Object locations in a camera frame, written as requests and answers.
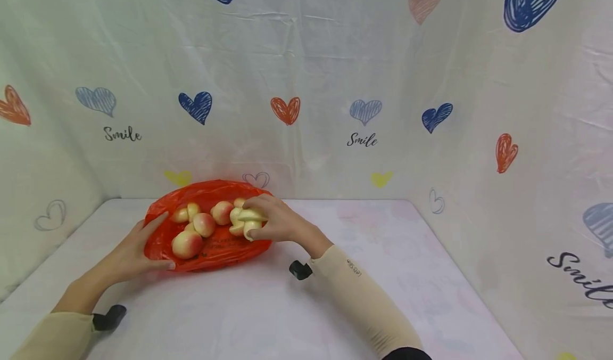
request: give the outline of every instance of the black clip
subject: black clip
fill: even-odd
[[[313,270],[311,270],[311,267],[309,267],[308,264],[302,264],[298,260],[294,260],[294,262],[289,267],[289,271],[298,280],[305,280],[306,278],[308,278],[308,276],[311,276],[311,274],[313,274]]]
[[[115,304],[113,307],[109,308],[106,315],[93,313],[94,328],[96,331],[113,331],[113,329],[119,326],[119,323],[121,323],[127,311],[128,310],[123,305]]]

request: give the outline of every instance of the beige arm sleeve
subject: beige arm sleeve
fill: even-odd
[[[91,315],[50,313],[36,325],[11,360],[80,360],[93,332]]]
[[[419,336],[385,291],[337,246],[311,260],[319,282],[355,327],[366,335],[379,359],[402,347],[422,349]]]

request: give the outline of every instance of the yellow heart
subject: yellow heart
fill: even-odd
[[[375,172],[374,174],[372,174],[372,177],[370,179],[375,185],[375,187],[383,188],[387,185],[388,180],[390,180],[393,175],[394,172],[392,171],[388,171],[383,175],[379,174],[378,172]]]
[[[564,352],[560,353],[560,355],[556,357],[556,360],[577,360],[577,357],[574,357],[572,353]]]
[[[174,171],[164,171],[164,176],[174,185],[179,187],[185,187],[191,183],[190,171],[181,171],[178,174]]]

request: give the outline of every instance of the plastic bag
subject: plastic bag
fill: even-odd
[[[208,214],[211,208],[222,200],[232,203],[236,198],[249,199],[260,194],[270,193],[248,183],[227,180],[194,183],[154,202],[147,211],[145,223],[149,223],[166,211],[172,215],[175,210],[191,202],[197,203],[201,211]],[[230,226],[217,226],[213,235],[204,239],[204,246],[200,254],[195,258],[183,260],[173,255],[171,243],[186,225],[187,223],[174,223],[170,217],[164,220],[164,223],[147,240],[145,256],[153,260],[173,260],[177,264],[175,272],[211,271],[253,259],[268,250],[272,244],[270,240],[250,242],[242,236],[231,235]]]

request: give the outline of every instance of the backdrop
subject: backdrop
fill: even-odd
[[[105,199],[236,179],[409,199],[526,359],[609,359],[611,10],[0,0],[0,299]]]

